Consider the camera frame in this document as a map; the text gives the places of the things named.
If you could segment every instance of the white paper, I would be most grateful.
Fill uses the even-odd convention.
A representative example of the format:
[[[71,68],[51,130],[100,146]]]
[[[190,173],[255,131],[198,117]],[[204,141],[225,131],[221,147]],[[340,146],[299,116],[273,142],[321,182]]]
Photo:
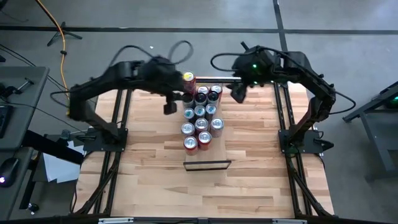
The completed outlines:
[[[83,154],[83,146],[74,146],[73,141],[68,142],[68,147]],[[47,173],[47,180],[57,180],[57,183],[62,183],[70,180],[76,180],[79,177],[80,166],[54,156],[44,154],[45,171]]]

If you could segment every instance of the concrete floor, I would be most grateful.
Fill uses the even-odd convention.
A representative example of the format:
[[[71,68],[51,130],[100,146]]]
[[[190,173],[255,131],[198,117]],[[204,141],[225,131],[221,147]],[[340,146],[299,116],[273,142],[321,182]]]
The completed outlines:
[[[173,27],[173,28],[253,28],[276,29],[272,0],[46,0],[50,12],[70,26],[103,27]],[[285,29],[367,29],[396,30],[398,18],[395,0],[279,0]],[[0,23],[19,26],[51,26],[51,22],[34,1],[13,0],[4,11],[29,22],[16,24],[0,14]],[[209,60],[220,52],[242,52],[239,45],[264,45],[280,49],[278,34],[234,33],[78,33],[83,40],[67,39],[68,56],[65,76],[68,86],[82,83],[89,77],[101,75],[118,48],[126,44],[139,45],[153,54],[167,54],[176,41],[189,40],[195,48],[194,56],[178,66],[197,75],[228,76],[211,68]],[[51,47],[46,43],[53,32],[1,31],[0,43],[29,58],[38,66],[50,68],[50,75],[60,81],[59,50],[62,42]],[[384,87],[397,81],[396,35],[286,35],[289,50],[300,50],[310,59],[314,71],[325,74],[338,91],[352,97],[360,106]],[[186,49],[176,52],[183,57]],[[7,58],[4,66],[23,65]],[[120,60],[145,59],[136,50],[127,50]],[[231,66],[233,58],[222,58],[220,67]],[[57,91],[47,83],[38,107],[67,120],[65,109],[49,98]],[[350,106],[338,98],[333,110]],[[379,169],[379,161],[370,148],[360,120],[346,124],[345,114],[330,116],[317,124],[325,132],[324,139],[335,143],[325,153],[326,176],[335,213],[344,218],[398,222],[398,181],[381,180],[367,183],[366,174]],[[83,123],[68,122],[86,129]],[[30,129],[40,134],[60,133],[69,129],[65,124],[35,113]],[[36,187],[32,201],[41,206],[36,217],[68,213],[73,183],[42,184]],[[26,218],[26,211],[15,211],[13,218]]]

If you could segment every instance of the wooden tabletop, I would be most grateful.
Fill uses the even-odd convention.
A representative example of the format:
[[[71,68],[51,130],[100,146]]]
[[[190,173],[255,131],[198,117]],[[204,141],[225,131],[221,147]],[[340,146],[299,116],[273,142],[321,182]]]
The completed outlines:
[[[308,106],[305,88],[289,85],[296,122]],[[285,108],[283,92],[282,102]],[[111,120],[116,91],[101,95],[96,112]],[[243,104],[224,89],[221,110],[228,170],[187,172],[183,167],[178,112],[163,115],[165,98],[135,91],[129,110],[127,147],[122,154],[112,216],[292,218],[287,169],[280,153],[274,89],[249,89]],[[92,153],[81,167],[77,185],[79,209],[98,185],[103,152]],[[320,159],[303,154],[307,184],[326,211],[333,213],[328,184]],[[304,211],[302,193],[298,190]]]

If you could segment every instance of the pyramid of cans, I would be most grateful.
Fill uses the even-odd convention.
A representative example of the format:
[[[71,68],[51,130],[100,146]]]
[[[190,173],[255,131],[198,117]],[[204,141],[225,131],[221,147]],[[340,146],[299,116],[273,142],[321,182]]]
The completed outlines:
[[[196,87],[192,72],[183,74],[185,93],[183,98],[184,118],[181,126],[184,135],[184,148],[193,156],[199,150],[208,150],[212,138],[219,138],[223,132],[224,121],[216,118],[223,89],[220,85]]]

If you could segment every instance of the orange cable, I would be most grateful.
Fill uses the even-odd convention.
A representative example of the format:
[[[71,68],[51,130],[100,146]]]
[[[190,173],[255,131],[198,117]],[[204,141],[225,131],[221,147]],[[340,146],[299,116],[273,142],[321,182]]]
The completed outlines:
[[[51,13],[49,12],[49,10],[43,5],[43,3],[42,3],[40,0],[37,0],[37,2],[42,6],[42,8],[43,8],[43,9],[46,11],[46,13],[51,17],[51,19],[54,21],[55,25],[57,26],[57,28],[58,28],[58,30],[59,30],[61,36],[62,36],[62,44],[63,44],[62,50],[65,51],[67,45],[66,45],[66,41],[65,41],[65,36],[64,36],[64,34],[63,34],[63,31],[62,31],[60,25],[59,25],[58,22],[54,19],[54,17],[51,15]],[[62,77],[63,86],[65,87],[66,91],[68,91],[67,83],[66,83],[66,81],[65,81],[65,77],[63,76],[63,62],[64,62],[64,61],[65,61],[65,55],[62,54],[61,67],[60,67],[60,70],[61,70],[61,77]]]

